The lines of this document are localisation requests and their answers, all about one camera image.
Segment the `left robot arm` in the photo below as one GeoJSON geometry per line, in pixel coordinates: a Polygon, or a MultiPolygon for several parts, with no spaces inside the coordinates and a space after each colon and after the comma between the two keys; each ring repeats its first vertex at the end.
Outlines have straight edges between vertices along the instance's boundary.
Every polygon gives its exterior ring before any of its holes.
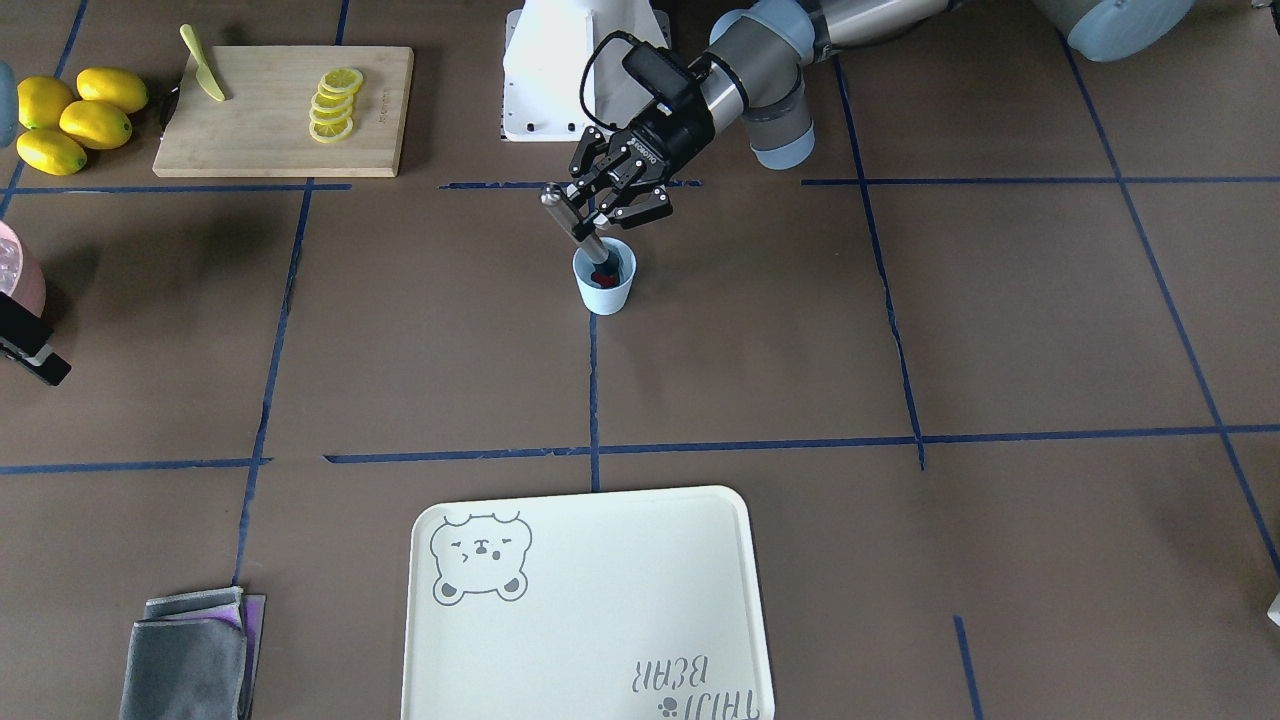
{"type": "Polygon", "coordinates": [[[613,31],[595,54],[623,46],[620,68],[645,102],[618,124],[591,118],[570,182],[547,187],[541,204],[580,241],[591,231],[662,224],[673,213],[675,177],[736,123],[763,167],[797,167],[817,145],[812,67],[893,44],[961,9],[960,1],[755,1],[718,18],[691,60],[613,31]]]}

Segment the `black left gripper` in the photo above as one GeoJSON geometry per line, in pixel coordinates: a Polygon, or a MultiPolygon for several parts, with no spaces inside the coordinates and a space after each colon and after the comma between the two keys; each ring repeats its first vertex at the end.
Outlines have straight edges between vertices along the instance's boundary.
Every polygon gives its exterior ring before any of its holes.
{"type": "Polygon", "coordinates": [[[673,213],[668,183],[716,137],[714,117],[701,87],[675,111],[654,101],[631,122],[607,135],[582,132],[570,160],[564,195],[595,225],[632,229],[673,213]]]}

